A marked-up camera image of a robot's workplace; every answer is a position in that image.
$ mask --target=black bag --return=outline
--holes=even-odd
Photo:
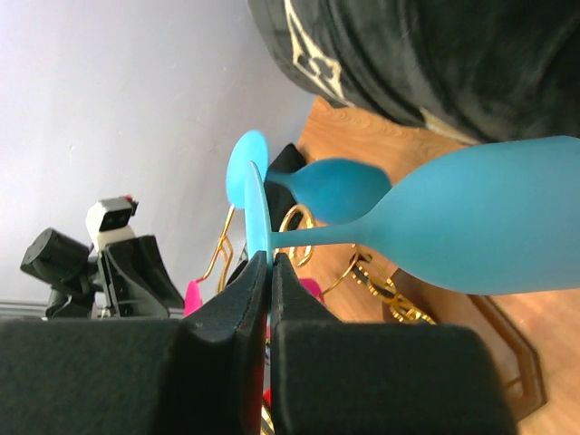
[[[249,0],[279,68],[466,144],[580,133],[580,1]]]

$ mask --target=wooden table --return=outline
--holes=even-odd
[[[309,160],[346,157],[380,166],[393,184],[423,163],[462,146],[435,133],[399,127],[358,109],[332,109],[317,99],[298,148]],[[312,260],[297,269],[325,288],[348,266],[350,246],[319,246]],[[395,265],[383,259],[391,273]],[[549,403],[520,423],[521,433],[580,433],[580,291],[565,290],[495,298],[536,346],[543,362]],[[340,318],[355,322],[382,320],[382,303],[346,279],[326,296]]]

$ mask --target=black foam pad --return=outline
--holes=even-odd
[[[286,255],[272,283],[276,435],[512,435],[485,344],[447,325],[344,324],[300,286]]]
[[[0,433],[258,433],[268,281],[258,253],[181,321],[0,323]]]

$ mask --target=wine glass stem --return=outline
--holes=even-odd
[[[272,248],[359,243],[353,223],[272,233]]]

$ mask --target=pink object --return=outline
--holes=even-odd
[[[312,278],[300,278],[300,284],[302,284],[302,287],[308,290],[312,296],[324,302],[324,296],[321,295],[323,291],[316,281]]]
[[[190,315],[197,311],[203,305],[201,295],[199,294],[199,285],[196,280],[189,281],[188,291],[185,293],[185,308],[183,315]]]

